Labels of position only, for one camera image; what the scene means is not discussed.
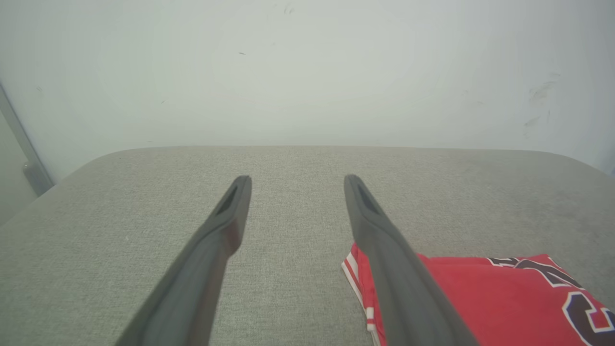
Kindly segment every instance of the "red cloth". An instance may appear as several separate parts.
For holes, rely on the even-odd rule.
[[[545,254],[419,257],[482,346],[615,345],[613,312]],[[366,310],[375,345],[386,346],[369,261],[356,244],[342,268]]]

